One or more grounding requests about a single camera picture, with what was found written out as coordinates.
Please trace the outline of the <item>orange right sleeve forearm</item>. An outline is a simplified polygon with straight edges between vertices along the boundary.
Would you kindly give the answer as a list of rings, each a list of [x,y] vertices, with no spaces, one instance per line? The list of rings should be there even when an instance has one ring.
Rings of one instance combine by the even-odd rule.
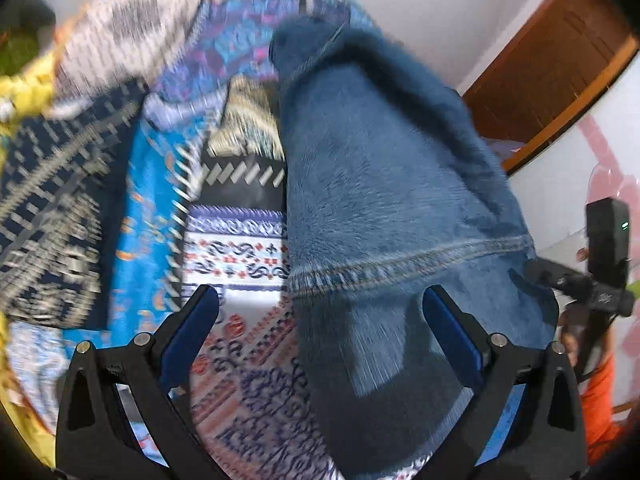
[[[588,465],[593,466],[612,448],[623,428],[612,419],[615,359],[611,354],[591,375],[582,400]]]

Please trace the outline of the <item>person right hand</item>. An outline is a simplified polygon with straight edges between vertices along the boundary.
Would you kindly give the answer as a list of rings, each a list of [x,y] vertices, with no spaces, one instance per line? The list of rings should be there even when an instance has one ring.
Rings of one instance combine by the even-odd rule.
[[[585,331],[588,324],[589,311],[578,302],[570,302],[559,317],[559,341],[564,346],[570,365],[576,368],[582,344],[585,342]],[[594,344],[596,356],[588,359],[587,373],[594,373],[612,358],[614,351],[614,335],[611,327],[603,333]]]

